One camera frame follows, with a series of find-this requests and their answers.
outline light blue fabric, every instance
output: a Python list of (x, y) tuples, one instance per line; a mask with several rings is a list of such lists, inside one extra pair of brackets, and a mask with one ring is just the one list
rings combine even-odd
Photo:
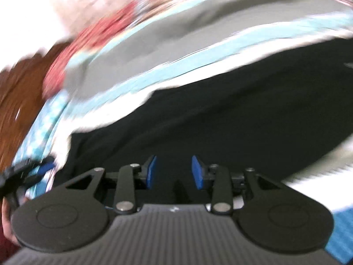
[[(50, 153), (52, 147), (52, 137), (55, 132), (57, 122), (68, 104), (68, 94), (59, 92), (50, 100), (46, 101), (39, 112), (31, 129), (18, 149), (12, 164), (16, 164), (26, 158), (42, 159)], [(31, 198), (45, 192), (48, 180), (43, 179), (37, 185), (31, 187), (28, 194)]]
[(185, 56), (172, 63), (162, 64), (148, 72), (128, 79), (87, 101), (72, 101), (69, 104), (70, 112), (74, 116), (85, 115), (91, 110), (105, 103), (112, 102), (128, 92), (137, 92), (152, 84), (178, 77), (194, 69), (237, 54), (252, 45), (272, 39), (300, 37), (347, 26), (353, 26), (352, 10), (345, 13), (316, 15), (293, 22), (273, 23), (246, 29), (221, 43)]
[(353, 258), (353, 208), (335, 213), (334, 220), (334, 231), (326, 251), (346, 264)]
[(120, 42), (122, 42), (123, 40), (127, 39), (128, 37), (132, 36), (133, 34), (135, 34), (136, 32), (140, 31), (141, 29), (143, 29), (144, 27), (146, 27), (147, 25), (161, 20), (165, 17), (174, 15), (176, 13), (180, 13), (182, 11), (185, 11), (187, 9), (190, 9), (194, 6), (197, 6), (199, 4), (201, 4), (202, 2), (204, 2), (206, 0), (187, 0), (179, 5), (176, 5), (175, 7), (172, 7), (171, 9), (168, 9), (167, 11), (164, 11), (163, 13), (156, 15), (144, 22), (142, 22), (141, 24), (135, 26), (133, 29), (131, 29), (130, 31), (127, 31), (124, 34), (120, 34), (119, 36), (117, 36), (116, 39), (111, 40), (108, 44), (106, 44), (99, 52), (97, 53), (89, 53), (89, 52), (82, 52), (79, 55), (75, 55), (74, 57), (72, 57), (70, 59), (70, 61), (68, 62), (68, 64), (66, 65), (67, 68), (72, 67), (74, 65), (83, 63), (86, 60), (94, 60), (96, 57), (100, 56), (103, 53), (106, 53), (108, 51), (110, 51), (113, 47), (115, 47), (116, 45), (118, 45)]

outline checkered blue fabric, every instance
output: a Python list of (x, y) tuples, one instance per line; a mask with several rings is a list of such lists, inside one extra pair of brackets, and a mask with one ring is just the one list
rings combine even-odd
[(68, 104), (68, 94), (60, 92), (46, 101), (18, 149), (12, 164), (32, 157), (41, 159), (50, 133)]
[(335, 228), (326, 251), (346, 264), (353, 258), (353, 208), (335, 213), (334, 220)]

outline black cloth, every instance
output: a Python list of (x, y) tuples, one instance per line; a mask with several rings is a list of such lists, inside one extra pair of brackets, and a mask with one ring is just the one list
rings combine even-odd
[(142, 164), (151, 154), (158, 156), (153, 187), (137, 192), (141, 203), (209, 202), (195, 186), (194, 154), (282, 180), (353, 132), (352, 49), (353, 40), (336, 39), (158, 90), (125, 118), (74, 133), (54, 185), (94, 167)]

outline silver screw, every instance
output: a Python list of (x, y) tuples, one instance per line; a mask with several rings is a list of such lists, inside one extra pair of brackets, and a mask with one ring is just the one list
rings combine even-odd
[(133, 208), (133, 203), (130, 201), (121, 201), (119, 203), (116, 204), (116, 208), (119, 211), (128, 211), (128, 210), (132, 210)]
[(213, 205), (213, 209), (217, 212), (228, 212), (232, 207), (228, 203), (219, 202)]

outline finger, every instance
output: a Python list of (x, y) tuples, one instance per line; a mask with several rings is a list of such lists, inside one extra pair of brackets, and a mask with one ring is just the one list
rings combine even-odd
[(2, 222), (2, 229), (4, 232), (5, 238), (10, 240), (12, 243), (19, 245), (17, 238), (14, 236), (11, 228), (10, 222), (10, 206), (6, 199), (3, 199), (2, 206), (1, 206), (1, 222)]
[(10, 206), (5, 198), (2, 200), (1, 221), (3, 226), (10, 223)]

